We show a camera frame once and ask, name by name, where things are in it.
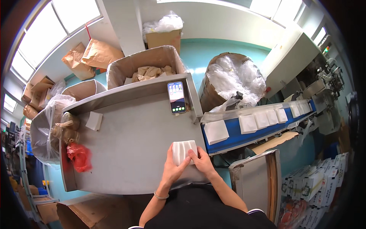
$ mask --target metal sheet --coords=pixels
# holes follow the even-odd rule
[[[79,115],[79,143],[91,150],[93,169],[74,172],[78,190],[123,195],[153,193],[173,141],[195,140],[197,146],[205,147],[200,125],[191,120],[192,111],[178,116],[171,114],[167,93],[94,110],[103,114],[98,131],[85,127],[89,112]],[[64,167],[67,161],[62,159]],[[174,187],[188,181],[209,182],[195,165],[186,168]]]

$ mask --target stainless steel table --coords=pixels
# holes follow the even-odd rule
[[[182,81],[191,110],[178,116],[170,112],[167,84]],[[65,191],[106,194],[148,194],[159,185],[167,149],[173,141],[195,140],[205,147],[199,119],[201,105],[190,73],[159,77],[114,88],[63,109],[78,115],[80,144],[91,150],[92,169],[78,173],[60,144]],[[90,111],[103,114],[100,130],[85,124]],[[207,183],[195,165],[186,168],[173,185]]]

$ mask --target open cardboard box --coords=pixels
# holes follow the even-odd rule
[[[163,45],[172,45],[179,54],[181,33],[181,29],[173,30],[168,33],[146,33],[146,43],[149,49]]]
[[[177,74],[186,73],[182,60],[173,46],[165,45],[137,52],[116,60],[108,66],[108,90],[123,86],[126,78],[132,78],[139,67],[154,66],[163,68],[171,66]]]
[[[131,223],[128,202],[123,196],[92,193],[57,203],[64,229],[128,228]]]

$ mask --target window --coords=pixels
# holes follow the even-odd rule
[[[282,0],[273,20],[283,26],[287,26],[294,21],[301,3],[302,0]]]
[[[323,38],[325,37],[326,35],[326,31],[325,31],[325,28],[322,27],[320,32],[318,33],[318,35],[316,36],[316,38],[314,39],[314,43],[316,45],[319,45],[319,43],[323,40]]]
[[[16,52],[12,67],[26,81],[68,37],[102,15],[96,0],[52,0],[38,14]]]
[[[34,69],[25,61],[25,59],[20,55],[19,51],[15,53],[12,66],[26,81],[29,80],[30,76],[34,72]]]
[[[250,10],[271,18],[275,15],[280,2],[281,0],[253,0]]]
[[[16,106],[16,101],[14,101],[7,94],[5,94],[4,108],[7,109],[10,113],[13,113],[15,106]]]
[[[86,22],[100,16],[95,0],[53,0],[56,11],[67,31],[74,31]],[[70,9],[78,9],[77,14]]]

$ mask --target smartphone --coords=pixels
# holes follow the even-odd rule
[[[184,113],[186,101],[184,100],[183,83],[181,81],[168,83],[168,94],[172,114]]]

